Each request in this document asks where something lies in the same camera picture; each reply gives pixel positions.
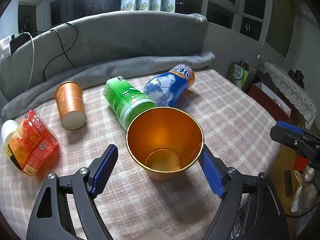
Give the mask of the orange paper cup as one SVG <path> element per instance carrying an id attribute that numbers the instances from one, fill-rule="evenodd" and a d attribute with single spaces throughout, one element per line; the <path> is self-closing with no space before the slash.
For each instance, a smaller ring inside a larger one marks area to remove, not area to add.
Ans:
<path id="1" fill-rule="evenodd" d="M 62 126 L 76 130 L 84 126 L 87 117 L 82 87 L 74 81 L 58 85 L 54 95 Z"/>
<path id="2" fill-rule="evenodd" d="M 126 132 L 131 158 L 156 181 L 169 181 L 190 168 L 204 148 L 199 123 L 172 107 L 154 107 L 140 113 Z"/>

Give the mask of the red cardboard box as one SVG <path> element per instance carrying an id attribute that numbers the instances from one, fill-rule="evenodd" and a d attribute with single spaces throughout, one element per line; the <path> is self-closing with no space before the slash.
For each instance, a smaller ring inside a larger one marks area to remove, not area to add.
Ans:
<path id="1" fill-rule="evenodd" d="M 262 82 L 252 85 L 248 95 L 261 105 L 276 121 L 287 122 L 291 108 Z"/>

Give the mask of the lace tablecloth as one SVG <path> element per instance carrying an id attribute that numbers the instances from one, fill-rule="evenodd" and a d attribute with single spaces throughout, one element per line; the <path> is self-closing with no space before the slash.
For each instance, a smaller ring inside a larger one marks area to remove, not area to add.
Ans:
<path id="1" fill-rule="evenodd" d="M 260 71 L 268 73 L 274 85 L 291 102 L 305 119 L 305 127 L 310 129 L 317 114 L 317 108 L 307 92 L 295 83 L 284 68 L 262 61 Z"/>

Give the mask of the red orange labelled bottle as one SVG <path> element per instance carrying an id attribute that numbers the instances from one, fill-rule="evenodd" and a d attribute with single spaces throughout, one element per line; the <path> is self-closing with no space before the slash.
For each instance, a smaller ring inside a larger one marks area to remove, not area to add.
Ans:
<path id="1" fill-rule="evenodd" d="M 1 127 L 1 139 L 8 159 L 22 173 L 31 177 L 59 148 L 56 136 L 33 109 L 19 123 L 15 120 L 5 121 Z"/>

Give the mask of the pink checked cloth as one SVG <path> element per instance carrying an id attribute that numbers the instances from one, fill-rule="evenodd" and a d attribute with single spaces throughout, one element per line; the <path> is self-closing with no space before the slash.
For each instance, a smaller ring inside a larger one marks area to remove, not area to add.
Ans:
<path id="1" fill-rule="evenodd" d="M 75 131 L 61 125 L 56 102 L 36 111 L 56 135 L 60 155 L 37 176 L 20 172 L 1 154 L 1 212 L 21 239 L 46 175 L 74 174 L 103 154 L 109 144 L 119 158 L 104 192 L 95 199 L 114 239 L 134 239 L 158 228 L 173 239 L 201 239 L 213 220 L 220 198 L 213 194 L 199 164 L 167 182 L 150 179 L 130 157 L 126 133 L 103 95 L 104 86 L 84 90 L 86 124 Z M 194 85 L 175 103 L 202 127 L 213 155 L 244 174 L 267 172 L 279 144 L 270 138 L 275 120 L 255 100 L 210 68 L 197 70 Z"/>

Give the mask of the green paper bag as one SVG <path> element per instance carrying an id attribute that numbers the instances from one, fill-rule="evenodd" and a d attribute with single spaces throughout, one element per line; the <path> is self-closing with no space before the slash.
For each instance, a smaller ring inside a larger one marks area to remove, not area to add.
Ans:
<path id="1" fill-rule="evenodd" d="M 233 62 L 228 80 L 243 92 L 248 93 L 257 70 L 247 61 Z"/>

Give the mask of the green plastic bottle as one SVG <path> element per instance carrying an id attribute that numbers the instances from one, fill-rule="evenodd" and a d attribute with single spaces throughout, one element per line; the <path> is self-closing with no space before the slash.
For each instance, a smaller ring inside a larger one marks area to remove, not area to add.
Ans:
<path id="1" fill-rule="evenodd" d="M 107 80 L 103 95 L 126 131 L 140 113 L 157 106 L 149 96 L 133 87 L 122 76 Z"/>

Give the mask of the blue labelled bottle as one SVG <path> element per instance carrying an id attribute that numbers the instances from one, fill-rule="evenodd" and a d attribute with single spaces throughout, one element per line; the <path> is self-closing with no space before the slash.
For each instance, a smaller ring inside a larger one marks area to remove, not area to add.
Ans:
<path id="1" fill-rule="evenodd" d="M 157 106 L 171 107 L 194 82 L 193 70 L 185 64 L 179 64 L 151 79 L 144 86 L 143 93 L 148 95 Z"/>

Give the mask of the grey sofa backrest cushion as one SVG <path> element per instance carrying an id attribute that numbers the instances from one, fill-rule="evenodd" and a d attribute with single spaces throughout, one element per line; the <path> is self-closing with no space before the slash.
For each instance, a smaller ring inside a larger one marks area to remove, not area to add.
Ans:
<path id="1" fill-rule="evenodd" d="M 27 88 L 87 64 L 140 56 L 201 52 L 208 21 L 200 14 L 116 11 L 58 25 L 1 61 L 1 92 L 12 100 Z"/>

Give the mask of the white power strip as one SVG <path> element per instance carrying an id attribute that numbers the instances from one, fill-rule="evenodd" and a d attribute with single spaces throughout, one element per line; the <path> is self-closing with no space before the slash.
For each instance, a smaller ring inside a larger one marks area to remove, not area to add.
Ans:
<path id="1" fill-rule="evenodd" d="M 10 42 L 15 35 L 9 35 L 0 41 L 0 60 L 6 59 L 11 55 Z"/>

